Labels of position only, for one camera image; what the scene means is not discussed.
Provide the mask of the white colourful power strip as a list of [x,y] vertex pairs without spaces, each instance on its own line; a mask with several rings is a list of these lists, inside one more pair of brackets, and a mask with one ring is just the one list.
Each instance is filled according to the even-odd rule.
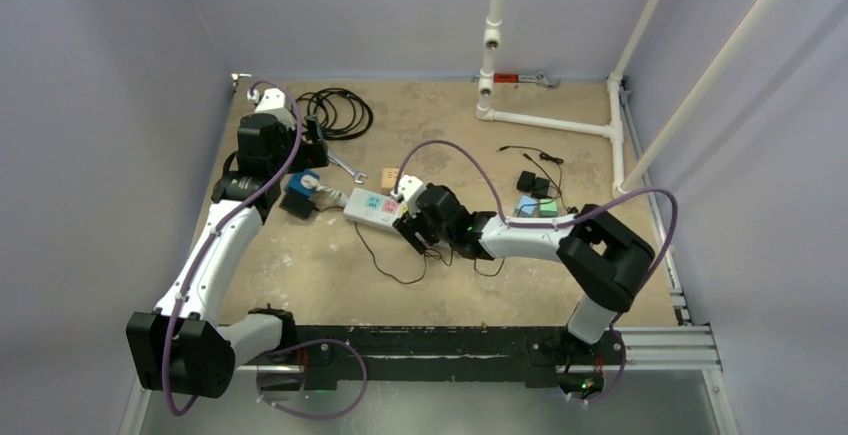
[[403,202],[362,188],[352,190],[343,208],[347,220],[385,231],[393,231],[394,222],[405,211]]

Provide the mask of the blue plug adapter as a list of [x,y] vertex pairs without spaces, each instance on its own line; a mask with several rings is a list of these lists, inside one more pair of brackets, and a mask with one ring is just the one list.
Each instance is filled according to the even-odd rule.
[[513,215],[518,218],[534,218],[538,205],[538,200],[527,195],[522,195],[516,204]]

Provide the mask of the beige dragon cube socket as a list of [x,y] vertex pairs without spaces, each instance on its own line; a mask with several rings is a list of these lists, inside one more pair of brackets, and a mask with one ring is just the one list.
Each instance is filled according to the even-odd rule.
[[381,171],[380,188],[385,193],[394,190],[398,180],[399,169],[397,167],[386,167]]

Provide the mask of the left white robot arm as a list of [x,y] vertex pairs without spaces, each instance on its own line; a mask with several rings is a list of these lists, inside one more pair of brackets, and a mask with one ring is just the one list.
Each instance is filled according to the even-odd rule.
[[155,308],[133,313],[126,325],[143,388],[215,399],[235,369],[254,358],[284,364],[295,357],[298,337],[290,312],[255,308],[229,326],[220,326],[220,313],[242,257],[281,196],[283,176],[327,164],[314,118],[286,122],[257,112],[241,119],[237,148],[213,186],[202,236]]

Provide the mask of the green plug adapter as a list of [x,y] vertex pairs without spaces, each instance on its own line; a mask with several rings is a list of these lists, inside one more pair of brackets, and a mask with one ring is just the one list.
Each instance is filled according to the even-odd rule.
[[555,199],[542,199],[538,205],[540,218],[556,218],[559,216],[558,202]]

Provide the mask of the blue wall socket box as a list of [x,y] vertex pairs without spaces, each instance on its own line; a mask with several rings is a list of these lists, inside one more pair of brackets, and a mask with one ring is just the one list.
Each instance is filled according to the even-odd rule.
[[294,193],[306,199],[310,199],[320,185],[320,176],[311,171],[305,170],[292,174],[285,186],[287,193]]

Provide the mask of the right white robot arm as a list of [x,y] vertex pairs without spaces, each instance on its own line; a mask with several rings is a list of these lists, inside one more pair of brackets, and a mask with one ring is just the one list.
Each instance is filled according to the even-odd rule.
[[409,180],[391,196],[405,209],[394,229],[418,252],[442,244],[468,260],[527,258],[561,263],[583,292],[561,336],[564,354],[584,362],[628,312],[654,270],[653,248],[604,206],[575,215],[501,217],[469,211],[443,185]]

